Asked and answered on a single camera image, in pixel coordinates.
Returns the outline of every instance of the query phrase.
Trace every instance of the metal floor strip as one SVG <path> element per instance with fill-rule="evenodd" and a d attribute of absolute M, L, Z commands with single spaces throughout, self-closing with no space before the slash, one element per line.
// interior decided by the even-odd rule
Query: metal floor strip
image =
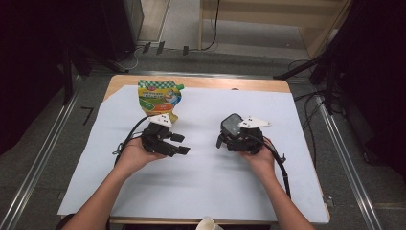
<path fill-rule="evenodd" d="M 318 101 L 317 103 L 320 103 L 322 99 L 320 97 L 317 97 L 317 101 Z M 364 220 L 368 226 L 368 229 L 382 229 L 382 226 L 373 208 L 372 202 L 368 196 L 366 189 L 364 188 L 361 182 L 361 179 L 358 175 L 358 172 L 356 171 L 356 168 L 352 163 L 350 154 L 347 151 L 346 145 L 344 143 L 343 138 L 341 137 L 337 125 L 335 124 L 333 116 L 330 116 L 328 114 L 324 106 L 321 106 L 321 112 L 326 122 L 328 132 L 331 135 L 331 139 L 334 143 L 334 146 L 337 149 L 347 179 L 349 180 L 352 191 L 354 192 L 355 199 L 361 210 L 362 216 L 364 217 Z"/>
<path fill-rule="evenodd" d="M 39 151 L 33 165 L 30 168 L 30 171 L 27 173 L 26 178 L 18 189 L 18 192 L 16 193 L 12 201 L 9 211 L 6 213 L 6 216 L 0 224 L 1 230 L 9 230 L 16 227 L 17 222 L 21 217 L 21 214 L 23 213 L 34 191 L 35 185 L 38 182 L 39 177 L 41 176 L 49 157 L 51 156 L 59 134 L 63 130 L 63 127 L 65 126 L 65 123 L 68 120 L 72 108 L 74 107 L 75 102 L 78 98 L 82 80 L 81 78 L 77 78 L 77 81 L 78 87 L 74 92 L 74 95 L 72 96 L 68 104 L 64 105 L 61 108 L 56 121 L 54 122 L 54 125 L 48 133 L 48 136 L 45 139 L 41 150 Z"/>

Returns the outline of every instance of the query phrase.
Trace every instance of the table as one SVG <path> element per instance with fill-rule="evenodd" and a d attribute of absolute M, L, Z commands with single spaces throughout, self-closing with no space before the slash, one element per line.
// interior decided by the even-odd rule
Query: table
<path fill-rule="evenodd" d="M 331 32 L 338 29 L 345 20 L 350 2 L 350 0 L 221 0 L 218 20 L 298 27 L 309 56 L 315 58 L 323 51 Z M 217 0 L 200 0 L 199 49 L 202 49 L 203 20 L 212 17 L 215 19 L 216 6 Z"/>
<path fill-rule="evenodd" d="M 185 89 L 181 91 L 182 101 L 174 109 L 179 120 L 174 123 L 171 131 L 185 135 L 182 145 L 191 147 L 191 151 L 186 156 L 175 155 L 173 158 L 148 164 L 131 176 L 125 182 L 113 208 L 112 222 L 186 224 L 198 223 L 207 217 L 215 219 L 219 224 L 269 224 L 276 221 L 266 192 L 246 162 L 233 152 L 215 147 L 221 119 L 230 115 L 231 110 L 241 116 L 246 115 L 245 110 L 253 110 L 250 107 L 257 107 L 255 103 L 245 103 L 243 108 L 236 107 L 236 104 L 253 96 L 270 97 L 267 100 L 272 102 L 276 111 L 281 111 L 279 108 L 284 107 L 286 102 L 289 104 L 289 107 L 282 109 L 283 113 L 275 112 L 270 115 L 273 129 L 264 128 L 262 132 L 273 139 L 279 152 L 286 152 L 288 159 L 285 167 L 289 173 L 292 199 L 298 208 L 311 217 L 313 222 L 328 222 L 329 215 L 321 188 L 285 81 L 168 76 L 113 77 L 87 146 L 62 201 L 58 212 L 60 215 L 76 212 L 93 194 L 113 167 L 115 156 L 110 152 L 115 150 L 132 126 L 141 119 L 137 87 L 132 86 L 138 80 L 174 81 L 185 85 Z M 236 99 L 234 102 L 220 100 L 230 94 Z M 204 104 L 204 109 L 196 113 L 198 110 L 192 102 L 201 99 L 202 95 L 208 100 L 201 103 L 210 102 L 216 106 L 222 104 L 224 109 L 231 110 L 225 113 L 222 109 L 211 111 L 210 105 Z M 121 110 L 116 107 L 118 104 L 125 106 L 128 111 L 121 114 Z M 259 110 L 263 114 L 269 109 L 267 106 L 260 106 Z M 283 140 L 286 133 L 296 141 L 287 145 Z M 278 170 L 276 174 L 278 178 L 282 177 Z"/>

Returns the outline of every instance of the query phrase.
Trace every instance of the snack package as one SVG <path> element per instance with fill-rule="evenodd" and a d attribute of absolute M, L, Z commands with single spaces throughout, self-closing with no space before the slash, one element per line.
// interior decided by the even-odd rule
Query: snack package
<path fill-rule="evenodd" d="M 138 82 L 138 98 L 140 106 L 147 116 L 168 113 L 171 122 L 178 116 L 172 113 L 174 107 L 182 99 L 180 90 L 183 84 L 176 85 L 173 81 L 140 80 Z"/>

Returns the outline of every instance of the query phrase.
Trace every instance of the white triangular marker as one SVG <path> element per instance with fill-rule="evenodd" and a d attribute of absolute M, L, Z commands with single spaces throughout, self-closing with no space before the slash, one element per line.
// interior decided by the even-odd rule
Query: white triangular marker
<path fill-rule="evenodd" d="M 238 123 L 239 127 L 245 127 L 245 128 L 256 128 L 256 127 L 270 127 L 271 123 L 263 121 L 259 118 L 255 117 L 248 117 L 244 121 Z"/>
<path fill-rule="evenodd" d="M 164 127 L 172 127 L 172 122 L 170 121 L 169 114 L 159 114 L 153 117 L 148 117 L 148 120 L 152 123 L 164 126 Z"/>

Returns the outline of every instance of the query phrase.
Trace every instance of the white tabletop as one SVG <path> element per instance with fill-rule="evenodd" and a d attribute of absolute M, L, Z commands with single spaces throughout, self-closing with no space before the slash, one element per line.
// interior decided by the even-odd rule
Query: white tabletop
<path fill-rule="evenodd" d="M 327 223 L 322 190 L 290 93 L 185 88 L 170 129 L 185 136 L 189 153 L 155 161 L 134 173 L 114 205 L 113 219 L 203 219 L 276 221 L 272 205 L 248 164 L 215 146 L 220 123 L 232 113 L 269 121 L 263 134 L 287 160 L 293 202 L 310 222 Z M 111 171 L 116 150 L 145 117 L 137 86 L 127 85 L 101 104 L 59 215 L 75 213 Z M 144 122 L 138 130 L 147 126 Z M 282 174 L 276 165 L 282 186 Z"/>

